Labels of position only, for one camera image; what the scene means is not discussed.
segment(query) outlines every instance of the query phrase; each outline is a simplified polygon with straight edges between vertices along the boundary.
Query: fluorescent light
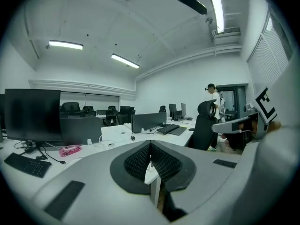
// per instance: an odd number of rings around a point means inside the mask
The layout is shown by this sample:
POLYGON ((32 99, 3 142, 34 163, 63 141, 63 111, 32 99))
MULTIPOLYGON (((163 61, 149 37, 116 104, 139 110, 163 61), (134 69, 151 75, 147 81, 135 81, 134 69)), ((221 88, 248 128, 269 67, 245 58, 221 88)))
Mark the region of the fluorescent light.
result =
POLYGON ((133 62, 131 62, 131 61, 129 61, 129 60, 123 58, 123 57, 120 57, 120 56, 118 56, 118 55, 116 55, 116 54, 113 54, 113 55, 112 55, 112 58, 113 58, 113 59, 116 59, 116 60, 118 60, 118 61, 120 61, 120 62, 123 62, 123 63, 125 63, 125 64, 127 64, 127 65, 130 65, 130 66, 132 66, 132 67, 134 67, 134 68, 139 68, 139 67, 140 67, 139 65, 137 65, 137 64, 135 64, 135 63, 133 63, 133 62))
POLYGON ((217 21, 217 32, 224 32, 224 17, 221 0, 211 0, 215 10, 215 17, 217 21))
POLYGON ((57 47, 69 47, 69 48, 74 48, 74 49, 83 49, 82 44, 77 44, 77 43, 68 43, 68 42, 63 42, 63 41, 49 41, 49 45, 51 46, 57 46, 57 47))

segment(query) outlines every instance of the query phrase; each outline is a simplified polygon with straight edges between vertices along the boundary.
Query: black keyboard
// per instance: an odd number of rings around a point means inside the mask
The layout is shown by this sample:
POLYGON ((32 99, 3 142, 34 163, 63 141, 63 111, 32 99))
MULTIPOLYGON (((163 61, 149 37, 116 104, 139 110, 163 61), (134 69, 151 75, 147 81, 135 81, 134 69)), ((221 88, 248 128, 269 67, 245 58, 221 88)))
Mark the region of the black keyboard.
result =
POLYGON ((47 170, 51 166, 51 163, 49 162, 38 161, 29 157, 24 157, 14 152, 10 154, 4 160, 4 162, 15 169, 39 178, 43 178, 47 170))
POLYGON ((167 134, 167 133, 169 133, 169 132, 171 132, 171 131, 179 128, 179 127, 180 126, 178 126, 178 125, 171 124, 171 125, 169 125, 167 127, 160 128, 157 131, 165 135, 165 134, 167 134))

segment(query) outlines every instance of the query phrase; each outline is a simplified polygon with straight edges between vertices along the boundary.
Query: white ceiling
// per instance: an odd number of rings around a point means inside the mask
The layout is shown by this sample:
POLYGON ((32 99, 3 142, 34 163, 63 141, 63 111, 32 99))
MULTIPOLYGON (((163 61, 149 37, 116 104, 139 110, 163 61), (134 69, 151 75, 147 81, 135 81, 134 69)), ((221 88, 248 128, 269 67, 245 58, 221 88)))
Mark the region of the white ceiling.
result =
MULTIPOLYGON (((222 0, 225 27, 240 26, 243 33, 247 1, 222 0)), ((210 0, 200 2, 212 16, 210 0)), ((213 47, 210 30, 215 29, 215 23, 210 28, 205 23, 207 16, 177 0, 28 0, 25 18, 41 60, 61 58, 83 67, 93 60, 95 70, 131 76, 213 47), (80 43, 84 49, 45 49, 50 39, 80 43), (111 59, 113 53, 138 61, 141 68, 120 64, 111 59)))

